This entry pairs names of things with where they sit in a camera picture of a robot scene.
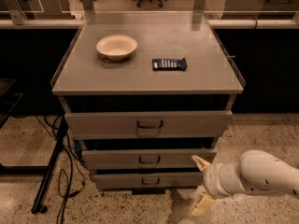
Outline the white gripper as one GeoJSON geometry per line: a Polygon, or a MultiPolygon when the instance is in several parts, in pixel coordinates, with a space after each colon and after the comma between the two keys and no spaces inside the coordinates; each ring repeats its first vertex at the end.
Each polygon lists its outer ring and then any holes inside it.
{"type": "Polygon", "coordinates": [[[192,155],[193,161],[203,173],[203,183],[194,195],[191,214],[195,217],[203,215],[215,203],[242,192],[238,162],[210,163],[205,159],[192,155]]]}

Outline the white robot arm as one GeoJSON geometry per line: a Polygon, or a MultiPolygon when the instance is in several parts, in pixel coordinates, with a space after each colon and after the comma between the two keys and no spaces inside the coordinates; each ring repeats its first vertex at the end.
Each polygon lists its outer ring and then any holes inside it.
{"type": "Polygon", "coordinates": [[[203,215],[218,199],[236,194],[299,198],[299,170],[267,152],[249,150],[230,163],[210,163],[196,155],[192,159],[203,173],[203,184],[194,195],[193,216],[203,215]]]}

